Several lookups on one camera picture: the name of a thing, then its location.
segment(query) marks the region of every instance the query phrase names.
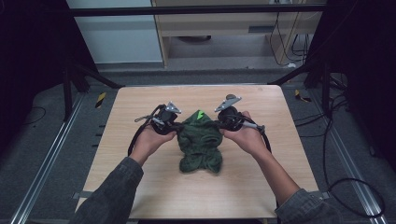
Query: aluminum rail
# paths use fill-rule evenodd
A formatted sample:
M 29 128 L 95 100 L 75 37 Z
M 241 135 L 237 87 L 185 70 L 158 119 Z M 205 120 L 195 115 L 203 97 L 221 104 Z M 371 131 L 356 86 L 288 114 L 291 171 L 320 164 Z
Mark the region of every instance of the aluminum rail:
M 50 174 L 53 164 L 58 157 L 59 152 L 61 151 L 62 146 L 64 145 L 64 140 L 66 136 L 69 134 L 71 127 L 76 119 L 78 111 L 81 108 L 81 103 L 84 99 L 84 94 L 79 93 L 78 97 L 74 104 L 74 110 L 69 118 L 69 120 L 65 121 L 58 132 L 55 140 L 52 143 L 52 146 L 49 149 L 47 157 L 44 159 L 43 163 L 41 164 L 40 169 L 35 176 L 35 180 L 33 181 L 32 185 L 28 189 L 27 193 L 25 194 L 20 206 L 18 207 L 17 211 L 15 212 L 14 216 L 11 219 L 12 224 L 22 224 L 25 223 L 27 218 L 29 217 L 30 212 L 32 211 L 33 206 L 35 205 L 35 201 L 37 200 L 38 195 L 40 194 L 41 190 L 46 183 L 47 177 Z
M 319 100 L 320 99 L 319 93 L 316 92 L 315 90 L 313 90 L 313 91 L 308 90 L 308 91 L 311 94 L 311 96 L 313 96 L 312 98 L 318 108 L 318 111 L 320 113 L 323 113 L 322 107 L 320 106 L 321 103 Z M 325 118 L 323 119 L 323 122 L 327 126 L 328 121 Z M 347 147 L 344 145 L 344 142 L 343 142 L 343 140 L 335 126 L 336 125 L 333 125 L 332 128 L 330 129 L 329 136 L 330 136 L 330 140 L 332 141 L 332 143 L 334 145 L 334 149 L 335 149 L 338 157 L 340 158 L 341 163 L 344 166 L 346 174 L 349 177 L 364 180 L 361 171 L 359 170 L 358 166 L 356 165 L 356 163 L 353 161 L 352 157 L 350 156 L 350 154 L 347 150 Z M 353 186 L 356 194 L 358 195 L 358 197 L 361 201 L 361 205 L 363 206 L 367 215 L 373 216 L 373 215 L 378 214 L 381 211 L 381 208 L 380 208 L 378 202 L 376 201 L 375 196 L 372 193 L 372 191 L 370 190 L 370 188 L 368 188 L 367 186 L 358 184 L 356 182 L 352 182 L 352 186 Z M 388 221 L 384 215 L 382 215 L 381 217 L 370 218 L 370 221 L 373 224 L 387 224 L 388 223 Z

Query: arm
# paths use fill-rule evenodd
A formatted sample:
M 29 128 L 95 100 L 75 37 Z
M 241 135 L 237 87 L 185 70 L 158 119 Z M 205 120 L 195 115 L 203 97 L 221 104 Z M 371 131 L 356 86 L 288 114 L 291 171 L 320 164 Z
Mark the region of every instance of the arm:
M 248 112 L 242 114 L 250 118 Z M 235 141 L 259 164 L 280 205 L 276 213 L 282 223 L 343 222 L 338 210 L 304 189 L 300 189 L 267 149 L 257 130 L 244 126 L 237 132 L 221 131 L 226 138 Z
M 148 126 L 137 138 L 134 150 L 110 173 L 102 185 L 77 210 L 69 223 L 126 223 L 134 204 L 142 166 L 163 143 L 176 133 L 156 134 Z
M 242 114 L 250 117 L 248 112 Z M 300 189 L 267 149 L 262 141 L 262 135 L 257 130 L 244 126 L 238 132 L 225 130 L 222 132 L 224 137 L 235 141 L 256 160 L 279 204 L 283 204 Z

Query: person's left hand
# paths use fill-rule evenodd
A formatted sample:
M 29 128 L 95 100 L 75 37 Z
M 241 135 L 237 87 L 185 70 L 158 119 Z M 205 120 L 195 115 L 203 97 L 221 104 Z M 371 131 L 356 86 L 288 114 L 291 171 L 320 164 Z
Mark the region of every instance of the person's left hand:
M 171 132 L 167 135 L 158 134 L 151 125 L 148 125 L 137 137 L 134 150 L 129 157 L 143 165 L 147 158 L 157 151 L 163 143 L 172 140 L 175 136 L 176 132 Z

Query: green fabric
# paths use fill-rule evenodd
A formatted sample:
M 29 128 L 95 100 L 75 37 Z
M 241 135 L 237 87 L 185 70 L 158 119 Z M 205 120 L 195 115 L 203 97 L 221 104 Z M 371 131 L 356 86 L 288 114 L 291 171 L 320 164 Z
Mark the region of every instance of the green fabric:
M 178 145 L 184 152 L 184 158 L 179 165 L 180 171 L 188 173 L 197 169 L 208 169 L 217 174 L 222 164 L 218 150 L 222 134 L 215 121 L 198 110 L 182 123 L 184 128 L 177 134 Z

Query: table top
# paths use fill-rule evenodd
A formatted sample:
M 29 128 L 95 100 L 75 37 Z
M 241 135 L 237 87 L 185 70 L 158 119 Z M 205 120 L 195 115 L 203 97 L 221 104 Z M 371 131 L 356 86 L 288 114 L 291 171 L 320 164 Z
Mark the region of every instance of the table top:
M 218 113 L 214 109 L 230 93 L 242 97 L 234 105 L 238 111 L 249 111 L 256 123 L 265 125 L 274 156 L 296 183 L 307 190 L 318 190 L 283 92 L 278 86 L 267 85 L 120 89 L 84 190 L 96 190 L 126 156 L 136 130 L 143 123 L 143 120 L 136 123 L 135 119 L 169 101 L 182 110 L 178 122 L 198 109 L 216 119 Z M 137 188 L 130 218 L 275 217 L 276 199 L 257 162 L 226 138 L 219 150 L 223 157 L 219 174 L 207 170 L 182 174 L 178 165 L 183 153 L 177 138 L 162 145 L 143 165 L 145 174 Z

